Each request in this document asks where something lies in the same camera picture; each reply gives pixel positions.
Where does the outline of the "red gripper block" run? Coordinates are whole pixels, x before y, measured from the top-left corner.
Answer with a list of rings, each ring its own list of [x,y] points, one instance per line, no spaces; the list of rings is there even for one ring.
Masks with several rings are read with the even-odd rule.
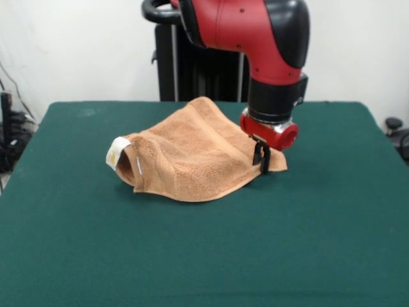
[[[290,148],[299,133],[298,125],[291,120],[277,125],[261,123],[250,117],[247,108],[240,116],[240,127],[249,137],[258,141],[254,147],[252,165],[261,163],[260,168],[263,175],[269,172],[270,148],[275,150]]]

